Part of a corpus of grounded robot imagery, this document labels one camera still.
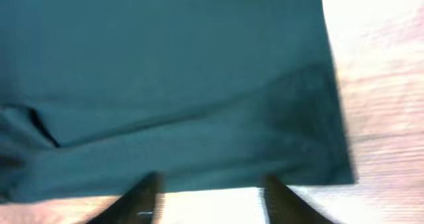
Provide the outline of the black t-shirt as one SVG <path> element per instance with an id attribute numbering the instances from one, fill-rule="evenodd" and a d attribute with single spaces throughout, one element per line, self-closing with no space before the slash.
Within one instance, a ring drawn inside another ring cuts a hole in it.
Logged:
<path id="1" fill-rule="evenodd" d="M 1 0 L 1 201 L 354 182 L 322 0 Z"/>

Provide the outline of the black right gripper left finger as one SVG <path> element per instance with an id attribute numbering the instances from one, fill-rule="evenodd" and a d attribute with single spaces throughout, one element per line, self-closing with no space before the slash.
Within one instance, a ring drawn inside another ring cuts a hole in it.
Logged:
<path id="1" fill-rule="evenodd" d="M 152 224 L 162 214 L 162 177 L 151 172 L 87 224 Z"/>

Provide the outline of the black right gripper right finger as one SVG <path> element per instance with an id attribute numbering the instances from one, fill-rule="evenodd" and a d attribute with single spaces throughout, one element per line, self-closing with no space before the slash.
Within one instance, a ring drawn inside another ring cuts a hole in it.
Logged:
<path id="1" fill-rule="evenodd" d="M 263 179 L 269 224 L 333 224 L 275 176 Z"/>

